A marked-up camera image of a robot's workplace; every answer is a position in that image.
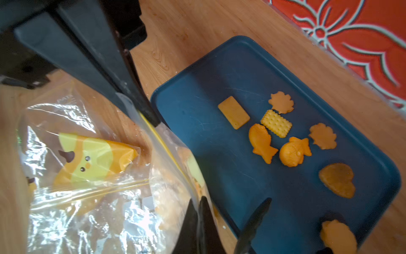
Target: dimpled cracker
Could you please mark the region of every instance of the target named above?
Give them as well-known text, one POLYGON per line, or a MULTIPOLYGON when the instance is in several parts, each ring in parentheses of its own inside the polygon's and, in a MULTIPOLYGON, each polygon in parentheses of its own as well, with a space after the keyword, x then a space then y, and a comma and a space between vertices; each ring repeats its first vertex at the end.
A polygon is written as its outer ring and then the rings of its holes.
POLYGON ((278 115, 272 109, 265 113, 261 119, 261 124, 281 138, 286 137, 290 128, 292 128, 291 122, 278 115))
POLYGON ((333 129, 323 123, 318 123, 310 127, 309 137, 313 138, 313 144, 318 145, 322 150, 334 149, 337 146, 335 139, 337 135, 333 133, 333 129))
POLYGON ((286 114, 293 111, 293 100, 290 95, 284 92, 277 92, 271 94, 271 99, 268 101, 272 105, 272 109, 279 112, 279 114, 286 114))

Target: yellow cheese wedge print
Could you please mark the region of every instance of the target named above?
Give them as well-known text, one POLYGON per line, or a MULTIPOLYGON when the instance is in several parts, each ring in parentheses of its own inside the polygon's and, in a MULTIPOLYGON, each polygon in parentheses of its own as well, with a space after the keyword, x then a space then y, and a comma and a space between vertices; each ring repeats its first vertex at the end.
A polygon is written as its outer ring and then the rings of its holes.
POLYGON ((58 152, 66 164, 55 177, 54 187, 75 187, 79 182, 102 180, 125 171, 138 156, 137 151, 126 144, 103 139, 59 133, 59 142, 63 151, 58 152))

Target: plastic zip bag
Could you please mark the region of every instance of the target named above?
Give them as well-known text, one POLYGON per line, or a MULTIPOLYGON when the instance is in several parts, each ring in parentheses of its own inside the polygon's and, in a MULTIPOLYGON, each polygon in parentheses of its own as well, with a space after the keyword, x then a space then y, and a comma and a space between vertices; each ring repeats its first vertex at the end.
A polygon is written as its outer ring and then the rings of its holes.
POLYGON ((24 112, 20 158, 36 186, 28 253, 171 253, 189 200, 197 207, 201 196, 209 197, 190 150, 165 125, 153 128, 125 96, 118 96, 146 134, 151 161, 140 165, 143 154, 134 147, 140 155, 125 171, 75 184, 53 184, 67 164, 58 152, 58 134, 115 142, 118 137, 71 85, 53 89, 24 112))

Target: heart-shaped cracker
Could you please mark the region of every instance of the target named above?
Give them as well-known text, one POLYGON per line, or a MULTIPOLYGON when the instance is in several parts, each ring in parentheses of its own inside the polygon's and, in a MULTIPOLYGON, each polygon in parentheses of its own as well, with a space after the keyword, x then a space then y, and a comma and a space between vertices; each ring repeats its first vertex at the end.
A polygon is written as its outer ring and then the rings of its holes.
POLYGON ((334 163, 326 166, 319 172, 319 178, 324 185, 336 195, 343 198, 352 198, 355 186, 352 183, 354 173, 344 163, 334 163))

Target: fish-shaped cracker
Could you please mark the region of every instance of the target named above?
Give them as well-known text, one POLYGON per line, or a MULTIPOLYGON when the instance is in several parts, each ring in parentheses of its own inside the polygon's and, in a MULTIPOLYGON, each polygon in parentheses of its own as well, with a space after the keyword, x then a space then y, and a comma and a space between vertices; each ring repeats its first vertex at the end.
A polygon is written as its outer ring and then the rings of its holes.
POLYGON ((254 147, 253 153, 261 155, 267 164, 271 164, 272 157, 278 152, 278 149, 271 145, 271 135, 261 124, 251 126, 248 133, 251 145, 254 147))

